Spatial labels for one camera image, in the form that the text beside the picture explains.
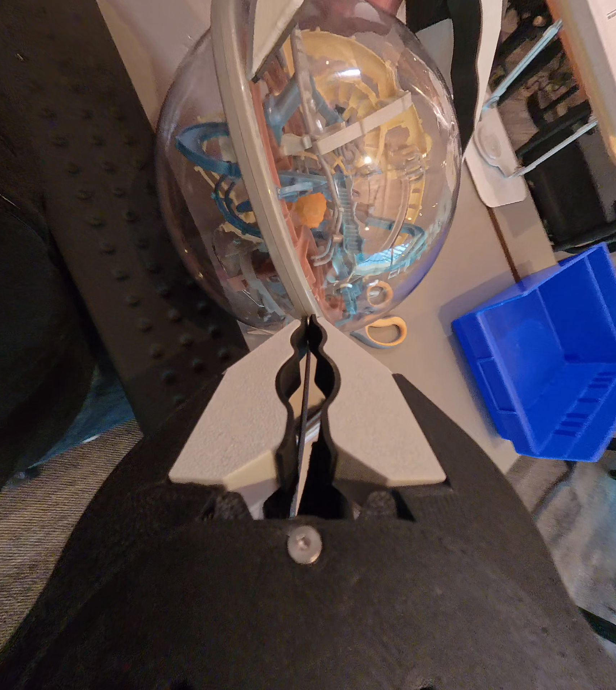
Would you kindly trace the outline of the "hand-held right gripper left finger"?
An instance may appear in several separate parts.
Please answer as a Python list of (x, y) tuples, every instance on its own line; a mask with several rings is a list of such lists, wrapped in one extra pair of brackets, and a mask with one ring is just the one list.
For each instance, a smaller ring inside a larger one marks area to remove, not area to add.
[(306, 325), (293, 321), (224, 373), (169, 471), (172, 483), (238, 493), (252, 513), (295, 509)]

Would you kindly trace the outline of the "black pointed tweezers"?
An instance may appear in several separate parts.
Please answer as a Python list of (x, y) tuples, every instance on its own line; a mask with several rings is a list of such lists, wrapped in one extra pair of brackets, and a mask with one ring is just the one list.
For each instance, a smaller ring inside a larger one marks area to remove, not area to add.
[(298, 483), (296, 485), (294, 499), (291, 505), (291, 515), (298, 516), (307, 474), (309, 471), (309, 459), (311, 455), (312, 441), (309, 440), (311, 419), (314, 413), (311, 412), (312, 406), (320, 405), (320, 394), (315, 393), (315, 373), (317, 366), (316, 355), (312, 349), (312, 326), (314, 325), (313, 316), (308, 317), (305, 326), (305, 357), (303, 361), (303, 388), (301, 398), (300, 422), (298, 427), (297, 439), (297, 459), (298, 459)]

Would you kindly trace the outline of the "black perforated wrist rest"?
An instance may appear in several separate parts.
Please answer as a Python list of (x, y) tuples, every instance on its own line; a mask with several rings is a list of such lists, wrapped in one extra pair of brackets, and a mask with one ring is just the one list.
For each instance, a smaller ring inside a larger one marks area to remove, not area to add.
[(150, 433), (247, 352), (187, 274), (157, 201), (154, 134), (96, 1), (0, 1), (55, 241)]

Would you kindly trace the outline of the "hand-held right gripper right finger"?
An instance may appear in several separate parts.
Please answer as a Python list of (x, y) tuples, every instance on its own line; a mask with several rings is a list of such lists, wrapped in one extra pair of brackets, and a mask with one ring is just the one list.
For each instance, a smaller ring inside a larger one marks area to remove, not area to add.
[(324, 318), (313, 321), (314, 381), (324, 396), (313, 444), (313, 497), (363, 504), (373, 491), (445, 483), (394, 375)]

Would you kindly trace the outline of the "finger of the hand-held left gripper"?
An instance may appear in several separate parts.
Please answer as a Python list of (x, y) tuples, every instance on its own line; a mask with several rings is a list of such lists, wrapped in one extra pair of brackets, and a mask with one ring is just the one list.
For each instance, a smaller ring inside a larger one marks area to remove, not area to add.
[(271, 53), (295, 26), (300, 1), (251, 1), (246, 78), (257, 79)]

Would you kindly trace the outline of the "clear maze ball toy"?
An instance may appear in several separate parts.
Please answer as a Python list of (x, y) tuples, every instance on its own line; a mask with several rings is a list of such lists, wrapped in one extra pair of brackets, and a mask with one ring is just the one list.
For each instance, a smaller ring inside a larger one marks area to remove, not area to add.
[(461, 145), (420, 41), (368, 1), (300, 1), (246, 78), (250, 1), (213, 1), (157, 124), (166, 228), (197, 285), (236, 320), (303, 316), (344, 332), (407, 298), (445, 242)]

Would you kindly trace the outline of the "blue storage bin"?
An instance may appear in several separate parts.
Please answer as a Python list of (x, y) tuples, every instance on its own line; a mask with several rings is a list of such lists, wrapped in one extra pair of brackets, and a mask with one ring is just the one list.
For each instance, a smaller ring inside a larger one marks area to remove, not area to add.
[(497, 433), (535, 458), (597, 461), (616, 432), (616, 269), (606, 244), (451, 323)]

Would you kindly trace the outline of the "orange grey scissors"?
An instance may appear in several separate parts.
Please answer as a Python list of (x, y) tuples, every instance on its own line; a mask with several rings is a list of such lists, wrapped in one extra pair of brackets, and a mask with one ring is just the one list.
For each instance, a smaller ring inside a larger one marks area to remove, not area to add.
[(390, 315), (377, 319), (350, 335), (372, 349), (390, 350), (405, 341), (407, 324), (403, 318)]

